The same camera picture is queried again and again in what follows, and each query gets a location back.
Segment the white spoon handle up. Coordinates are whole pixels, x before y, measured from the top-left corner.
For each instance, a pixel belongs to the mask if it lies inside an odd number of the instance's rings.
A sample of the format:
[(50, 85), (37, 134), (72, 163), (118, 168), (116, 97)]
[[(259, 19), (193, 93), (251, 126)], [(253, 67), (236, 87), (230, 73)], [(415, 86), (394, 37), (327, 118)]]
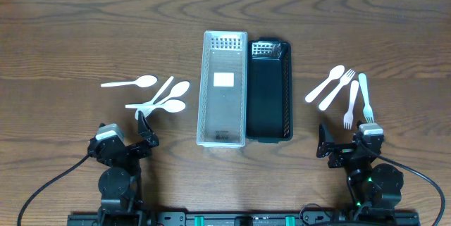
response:
[[(148, 101), (145, 102), (145, 104), (153, 104), (166, 90), (166, 88), (172, 83), (174, 79), (174, 76), (170, 76), (168, 80), (163, 84), (163, 86), (159, 89), (159, 91), (154, 95), (154, 97)], [(143, 108), (143, 109), (137, 109), (135, 111), (135, 119), (137, 120), (139, 118), (139, 112), (142, 111), (144, 113), (145, 117), (148, 117), (150, 113), (153, 111), (152, 108)]]

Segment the white fork short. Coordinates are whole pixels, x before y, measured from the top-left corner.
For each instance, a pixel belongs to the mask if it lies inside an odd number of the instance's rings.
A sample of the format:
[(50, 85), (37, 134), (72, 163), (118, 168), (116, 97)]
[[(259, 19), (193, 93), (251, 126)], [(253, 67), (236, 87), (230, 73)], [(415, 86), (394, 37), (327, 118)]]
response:
[(354, 110), (354, 105), (355, 105), (355, 101), (357, 98), (358, 89), (359, 89), (359, 82), (357, 80), (353, 80), (350, 85), (350, 97), (349, 97), (348, 109), (343, 118), (343, 124), (344, 124), (344, 128), (346, 130), (352, 129), (353, 110)]

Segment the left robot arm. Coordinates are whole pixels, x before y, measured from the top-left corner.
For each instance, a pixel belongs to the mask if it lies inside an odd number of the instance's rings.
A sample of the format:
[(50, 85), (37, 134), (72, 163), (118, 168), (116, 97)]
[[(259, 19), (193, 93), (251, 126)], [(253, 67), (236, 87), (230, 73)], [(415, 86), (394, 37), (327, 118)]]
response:
[(138, 135), (142, 141), (125, 145), (124, 134), (115, 123), (101, 124), (90, 139), (87, 154), (109, 168), (99, 178), (101, 206), (97, 225), (155, 225), (154, 216), (144, 208), (140, 160), (152, 154), (159, 139), (143, 111), (138, 112)]

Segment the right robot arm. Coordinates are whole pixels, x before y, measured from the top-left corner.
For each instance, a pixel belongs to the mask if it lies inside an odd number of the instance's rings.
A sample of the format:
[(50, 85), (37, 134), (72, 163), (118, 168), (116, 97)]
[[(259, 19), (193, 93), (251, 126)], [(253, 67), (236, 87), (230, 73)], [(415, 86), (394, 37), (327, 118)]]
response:
[(337, 144), (324, 124), (319, 125), (318, 158), (328, 157), (329, 168), (344, 168), (354, 208), (352, 220), (394, 220), (401, 201), (403, 173), (396, 167), (371, 164), (381, 154), (383, 129), (376, 123), (359, 123), (349, 144)]

